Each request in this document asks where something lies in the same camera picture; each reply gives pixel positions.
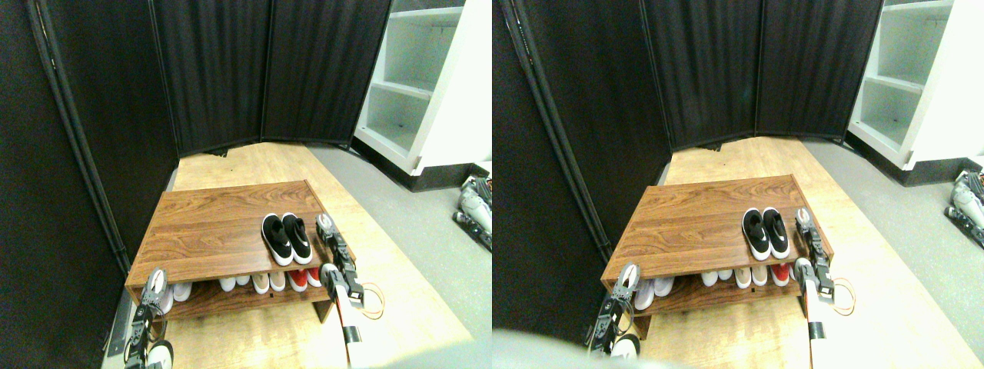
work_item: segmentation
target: gray carpet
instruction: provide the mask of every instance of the gray carpet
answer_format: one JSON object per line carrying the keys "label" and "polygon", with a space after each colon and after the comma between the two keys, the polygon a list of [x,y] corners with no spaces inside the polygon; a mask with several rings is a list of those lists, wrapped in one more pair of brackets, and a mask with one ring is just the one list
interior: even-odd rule
{"label": "gray carpet", "polygon": [[313,144],[308,149],[393,238],[471,335],[488,337],[492,254],[451,220],[461,191],[414,194],[356,154]]}
{"label": "gray carpet", "polygon": [[846,148],[821,140],[804,139],[803,144],[875,224],[984,361],[984,249],[943,215],[953,184],[905,188]]}

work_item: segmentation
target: white shelf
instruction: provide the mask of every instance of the white shelf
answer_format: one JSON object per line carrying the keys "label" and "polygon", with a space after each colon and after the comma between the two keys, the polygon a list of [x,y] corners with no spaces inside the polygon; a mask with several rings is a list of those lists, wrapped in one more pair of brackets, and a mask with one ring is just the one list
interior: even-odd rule
{"label": "white shelf", "polygon": [[899,5],[888,5],[882,12],[885,16],[900,16],[924,21],[945,21],[950,16],[953,0],[923,1]]}
{"label": "white shelf", "polygon": [[411,10],[390,14],[390,22],[424,27],[456,27],[463,7]]}
{"label": "white shelf", "polygon": [[386,91],[402,93],[416,98],[422,98],[424,100],[430,100],[431,96],[434,94],[433,91],[428,91],[415,86],[409,86],[411,84],[412,83],[400,84],[400,83],[387,82],[387,81],[375,81],[372,83],[372,86]]}
{"label": "white shelf", "polygon": [[923,91],[922,85],[908,82],[905,79],[892,78],[888,76],[868,76],[865,77],[865,81],[916,94],[921,94]]}

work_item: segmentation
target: black sneaker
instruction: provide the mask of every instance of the black sneaker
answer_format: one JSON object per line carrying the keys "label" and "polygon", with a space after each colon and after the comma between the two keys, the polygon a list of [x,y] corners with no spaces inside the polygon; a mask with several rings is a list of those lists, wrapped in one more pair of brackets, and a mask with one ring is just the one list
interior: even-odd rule
{"label": "black sneaker", "polygon": [[759,213],[758,209],[751,208],[745,211],[741,228],[755,260],[762,261],[768,258],[772,245],[769,243],[769,236],[766,235],[766,230],[763,227],[762,214]]}
{"label": "black sneaker", "polygon": [[294,258],[294,249],[290,247],[290,239],[283,231],[283,222],[276,214],[270,213],[263,218],[263,241],[270,248],[277,265],[286,267]]}
{"label": "black sneaker", "polygon": [[283,229],[287,233],[287,238],[290,239],[290,246],[294,248],[294,260],[297,261],[297,264],[311,263],[311,245],[307,242],[304,219],[297,217],[294,213],[284,213]]}
{"label": "black sneaker", "polygon": [[765,225],[766,233],[769,234],[769,243],[772,244],[772,255],[776,259],[789,257],[789,240],[786,239],[786,223],[782,222],[782,215],[773,207],[766,208],[762,213],[762,222]]}

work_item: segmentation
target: white sneaker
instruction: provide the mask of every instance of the white sneaker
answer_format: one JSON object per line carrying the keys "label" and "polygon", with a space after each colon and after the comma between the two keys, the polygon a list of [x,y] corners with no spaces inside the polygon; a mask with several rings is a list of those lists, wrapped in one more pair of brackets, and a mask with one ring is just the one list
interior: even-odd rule
{"label": "white sneaker", "polygon": [[670,294],[670,290],[673,289],[673,279],[674,277],[662,277],[652,280],[652,293],[656,297],[665,297]]}
{"label": "white sneaker", "polygon": [[639,281],[639,290],[636,291],[636,310],[645,310],[652,305],[652,279]]}
{"label": "white sneaker", "polygon": [[769,280],[769,267],[757,266],[752,267],[752,281],[755,285],[762,286],[766,285],[766,281]]}
{"label": "white sneaker", "polygon": [[160,297],[160,312],[167,314],[171,311],[171,306],[174,305],[174,286],[169,285],[164,291],[164,295]]}
{"label": "white sneaker", "polygon": [[287,287],[287,278],[283,275],[283,272],[270,273],[270,288],[280,292],[285,287]]}
{"label": "white sneaker", "polygon": [[253,275],[253,288],[256,289],[256,293],[264,294],[270,290],[270,276],[266,273],[261,273],[258,275]]}
{"label": "white sneaker", "polygon": [[231,291],[232,288],[236,286],[236,278],[235,277],[219,278],[218,285],[222,286],[223,291],[226,292]]}
{"label": "white sneaker", "polygon": [[704,285],[710,287],[717,283],[717,272],[701,273],[701,279],[704,280]]}
{"label": "white sneaker", "polygon": [[738,288],[748,288],[748,286],[752,284],[752,269],[751,268],[736,269],[735,281],[738,282]]}
{"label": "white sneaker", "polygon": [[191,296],[191,282],[174,284],[174,301],[184,301]]}

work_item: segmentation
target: cable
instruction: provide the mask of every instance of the cable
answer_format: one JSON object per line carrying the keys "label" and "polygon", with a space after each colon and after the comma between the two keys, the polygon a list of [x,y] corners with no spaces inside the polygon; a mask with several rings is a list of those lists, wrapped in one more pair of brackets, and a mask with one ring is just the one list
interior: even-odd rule
{"label": "cable", "polygon": [[[376,288],[375,289],[369,288],[370,285],[376,286]],[[379,284],[373,283],[371,281],[363,282],[362,288],[366,291],[371,291],[372,293],[376,294],[376,297],[379,297],[379,303],[380,303],[379,311],[367,311],[366,309],[360,309],[362,311],[362,315],[365,315],[366,318],[372,320],[378,320],[380,318],[383,318],[383,311],[386,310],[386,297],[383,296],[383,288],[380,287]]]}
{"label": "cable", "polygon": [[840,307],[837,306],[836,301],[834,301],[834,303],[831,304],[830,307],[833,309],[833,311],[837,312],[837,314],[840,314],[845,317],[854,314],[854,306],[857,304],[857,300],[858,300],[858,295],[856,292],[854,292],[854,285],[851,284],[851,281],[847,280],[847,278],[845,277],[837,277],[833,279],[833,288],[837,288],[838,286],[844,287],[845,289],[847,289],[847,292],[851,294],[851,306]]}

